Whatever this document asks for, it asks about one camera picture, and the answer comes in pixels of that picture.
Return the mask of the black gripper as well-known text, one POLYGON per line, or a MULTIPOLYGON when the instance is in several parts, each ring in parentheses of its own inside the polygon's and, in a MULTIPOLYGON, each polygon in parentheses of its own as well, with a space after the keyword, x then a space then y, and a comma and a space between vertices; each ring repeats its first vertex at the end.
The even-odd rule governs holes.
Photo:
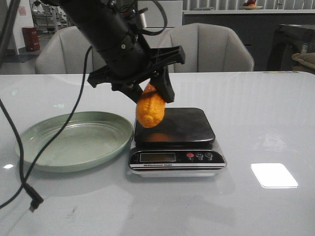
POLYGON ((87 40, 105 61, 105 66, 90 73, 88 83, 96 87, 110 83, 113 91, 121 91, 137 103, 142 95, 140 83, 150 79, 166 103, 172 103, 175 93, 168 66, 185 63, 182 46, 150 48, 139 33, 89 34, 87 40))

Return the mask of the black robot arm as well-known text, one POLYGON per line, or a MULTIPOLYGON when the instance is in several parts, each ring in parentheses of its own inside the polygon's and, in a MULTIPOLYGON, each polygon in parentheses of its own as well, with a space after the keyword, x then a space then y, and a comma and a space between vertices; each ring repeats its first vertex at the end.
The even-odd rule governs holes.
POLYGON ((142 10, 132 5, 118 8, 113 0, 51 0, 49 4, 60 6, 73 26, 51 38, 35 62, 36 73, 86 72, 78 60, 95 50, 95 70, 88 77, 91 86, 110 83, 112 90, 136 102, 142 93, 140 83, 150 80, 166 102, 174 101, 168 66, 184 63, 184 50, 150 48, 145 36, 156 32, 146 30, 142 10))

